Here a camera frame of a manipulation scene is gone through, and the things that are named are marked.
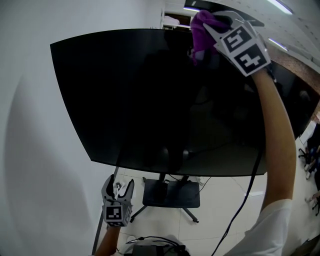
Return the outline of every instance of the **white floor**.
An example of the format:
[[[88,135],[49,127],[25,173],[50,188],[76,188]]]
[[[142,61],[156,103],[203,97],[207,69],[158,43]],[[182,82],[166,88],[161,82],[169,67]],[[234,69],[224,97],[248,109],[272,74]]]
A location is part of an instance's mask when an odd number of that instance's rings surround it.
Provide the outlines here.
[[[302,144],[298,139],[298,148]],[[119,169],[117,180],[134,180],[135,194],[132,199],[133,213],[140,209],[144,193],[142,177],[157,179],[158,174],[131,169]],[[200,193],[201,205],[190,211],[198,218],[194,223],[183,210],[176,208],[148,207],[138,215],[133,223],[121,229],[118,247],[125,244],[128,236],[166,236],[174,235],[182,241],[192,256],[210,256],[224,234],[231,218],[240,207],[247,190],[250,177],[212,177]],[[237,216],[228,236],[220,245],[216,256],[228,252],[244,236],[255,223],[264,198],[267,174],[255,177],[250,196],[240,214]],[[320,215],[315,216],[311,205],[305,203],[304,198],[310,197],[317,191],[313,177],[306,180],[303,163],[297,158],[293,209],[289,222],[289,231],[283,255],[290,255],[295,248],[307,239],[320,234]],[[106,233],[106,224],[102,224],[99,243]]]

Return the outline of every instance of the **black monitor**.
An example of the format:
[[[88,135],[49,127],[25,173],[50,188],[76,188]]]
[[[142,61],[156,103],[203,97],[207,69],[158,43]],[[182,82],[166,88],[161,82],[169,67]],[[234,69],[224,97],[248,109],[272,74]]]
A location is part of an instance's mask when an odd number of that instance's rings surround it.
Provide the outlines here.
[[[192,46],[191,33],[160,29],[97,32],[51,45],[61,95],[92,161],[165,174],[251,175],[264,141],[253,80],[219,55],[195,64]],[[281,69],[278,76],[296,77]],[[319,95],[302,80],[278,87],[291,110],[307,104],[294,120],[300,133]],[[307,102],[299,101],[300,88]],[[257,174],[265,172],[262,159]]]

